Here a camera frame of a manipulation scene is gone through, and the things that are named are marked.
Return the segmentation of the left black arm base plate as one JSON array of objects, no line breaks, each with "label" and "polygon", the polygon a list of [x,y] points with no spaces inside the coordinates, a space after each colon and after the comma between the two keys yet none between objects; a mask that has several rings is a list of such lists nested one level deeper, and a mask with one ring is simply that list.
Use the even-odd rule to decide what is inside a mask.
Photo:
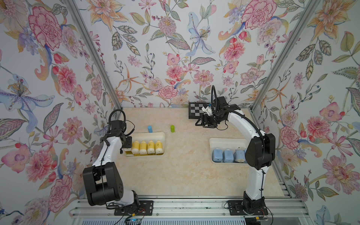
[{"label": "left black arm base plate", "polygon": [[115,216],[152,216],[154,209],[154,201],[134,202],[128,206],[119,206],[115,209]]}]

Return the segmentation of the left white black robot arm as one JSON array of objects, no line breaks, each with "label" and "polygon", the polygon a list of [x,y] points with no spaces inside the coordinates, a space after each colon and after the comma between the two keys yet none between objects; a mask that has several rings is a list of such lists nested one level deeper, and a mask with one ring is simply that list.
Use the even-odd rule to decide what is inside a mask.
[{"label": "left white black robot arm", "polygon": [[106,206],[107,209],[121,209],[123,212],[140,207],[137,193],[124,188],[115,160],[123,149],[132,144],[130,136],[134,129],[126,134],[126,114],[115,109],[108,118],[108,129],[100,141],[103,147],[91,167],[82,173],[85,192],[90,206]]}]

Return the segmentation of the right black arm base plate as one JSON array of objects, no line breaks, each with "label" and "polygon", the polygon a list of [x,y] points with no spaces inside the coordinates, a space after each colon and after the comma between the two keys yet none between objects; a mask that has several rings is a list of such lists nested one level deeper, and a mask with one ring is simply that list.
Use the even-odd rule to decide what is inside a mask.
[{"label": "right black arm base plate", "polygon": [[244,202],[243,200],[229,200],[225,208],[231,216],[268,216],[264,202]]}]

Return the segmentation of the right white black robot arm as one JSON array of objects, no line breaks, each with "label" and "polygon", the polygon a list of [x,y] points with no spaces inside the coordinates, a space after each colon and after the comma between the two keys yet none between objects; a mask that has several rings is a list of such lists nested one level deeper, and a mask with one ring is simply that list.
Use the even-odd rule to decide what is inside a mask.
[{"label": "right white black robot arm", "polygon": [[245,160],[250,166],[247,188],[242,200],[227,202],[230,214],[268,215],[263,192],[267,172],[275,159],[275,136],[259,129],[236,104],[230,105],[224,97],[218,97],[215,86],[211,87],[211,102],[202,111],[196,126],[217,128],[221,122],[229,122],[248,143],[245,152]]}]

